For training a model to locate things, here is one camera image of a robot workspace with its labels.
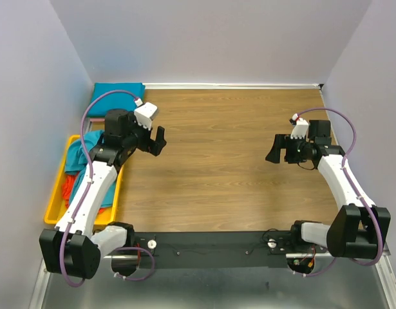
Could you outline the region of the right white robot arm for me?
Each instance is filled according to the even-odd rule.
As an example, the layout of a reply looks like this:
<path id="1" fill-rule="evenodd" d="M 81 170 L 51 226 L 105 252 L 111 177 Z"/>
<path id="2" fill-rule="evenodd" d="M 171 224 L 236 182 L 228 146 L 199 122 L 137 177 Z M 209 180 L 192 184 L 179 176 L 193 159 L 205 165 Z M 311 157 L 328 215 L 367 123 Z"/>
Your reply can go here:
<path id="1" fill-rule="evenodd" d="M 353 175 L 346 153 L 332 144 L 328 120 L 306 121 L 298 115 L 290 119 L 293 130 L 276 134 L 266 161 L 288 164 L 310 161 L 325 179 L 339 208 L 331 225 L 298 220 L 288 235 L 288 245 L 302 252 L 311 244 L 326 248 L 335 258 L 349 258 L 374 264 L 386 242 L 391 216 L 377 207 Z"/>

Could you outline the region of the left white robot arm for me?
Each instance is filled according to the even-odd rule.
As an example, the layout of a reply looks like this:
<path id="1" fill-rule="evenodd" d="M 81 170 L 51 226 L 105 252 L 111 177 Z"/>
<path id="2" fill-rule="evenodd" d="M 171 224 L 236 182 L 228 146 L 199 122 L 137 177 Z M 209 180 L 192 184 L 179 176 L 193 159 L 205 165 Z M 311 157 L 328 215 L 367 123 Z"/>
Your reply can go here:
<path id="1" fill-rule="evenodd" d="M 107 112 L 104 132 L 89 151 L 80 186 L 63 217 L 53 229 L 44 229 L 39 244 L 47 271 L 65 279 L 91 279 L 100 260 L 117 250 L 128 254 L 136 249 L 135 231 L 127 223 L 112 222 L 93 232 L 101 203 L 127 159 L 140 150 L 158 156 L 166 145 L 165 129 L 159 126 L 151 138 L 158 108 L 147 102 L 134 111 Z"/>

